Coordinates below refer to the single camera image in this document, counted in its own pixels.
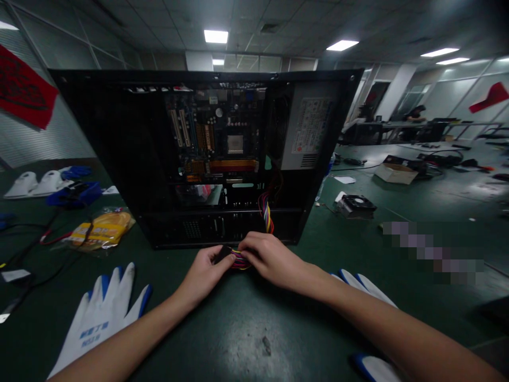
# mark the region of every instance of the computer case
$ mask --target computer case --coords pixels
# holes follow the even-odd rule
[[[363,70],[50,70],[154,249],[298,243]]]

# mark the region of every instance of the blue and white glove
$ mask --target blue and white glove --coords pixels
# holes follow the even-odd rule
[[[115,268],[111,280],[106,275],[99,276],[94,290],[83,295],[57,363],[48,378],[141,317],[152,287],[147,285],[143,288],[128,313],[134,264],[129,263],[123,277],[121,272],[121,267]]]
[[[78,179],[92,173],[90,166],[69,166],[59,170],[62,179]]]
[[[341,277],[333,273],[331,273],[331,275],[347,283],[351,287],[357,288],[397,308],[396,304],[366,276],[357,273],[354,277],[350,272],[344,269],[339,270],[339,275]],[[398,370],[393,365],[380,358],[366,354],[356,354],[352,356],[352,359],[361,373],[371,382],[403,382]]]

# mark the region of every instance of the red banner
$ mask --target red banner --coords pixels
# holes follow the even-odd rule
[[[58,90],[0,45],[0,107],[46,129]]]
[[[484,101],[474,103],[469,107],[469,109],[471,113],[477,113],[478,111],[503,102],[506,99],[509,99],[509,93],[507,93],[507,90],[505,90],[504,84],[502,82],[497,82],[491,88],[489,88],[488,96]]]

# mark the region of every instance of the cable bundle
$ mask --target cable bundle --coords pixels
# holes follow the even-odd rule
[[[231,250],[231,253],[235,255],[235,262],[232,265],[232,269],[238,269],[241,271],[245,271],[249,267],[251,267],[251,264],[248,262],[248,260],[242,256],[240,251],[236,251],[235,249]]]
[[[258,209],[260,210],[260,215],[265,220],[265,230],[267,233],[274,233],[274,222],[270,217],[269,192],[264,192],[258,197]]]

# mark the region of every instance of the pixelated blur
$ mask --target pixelated blur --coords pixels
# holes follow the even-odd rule
[[[484,275],[484,260],[475,248],[439,246],[442,235],[419,233],[428,224],[384,222],[384,245],[401,248],[402,256],[415,260],[417,271],[433,272],[436,284],[479,284]]]

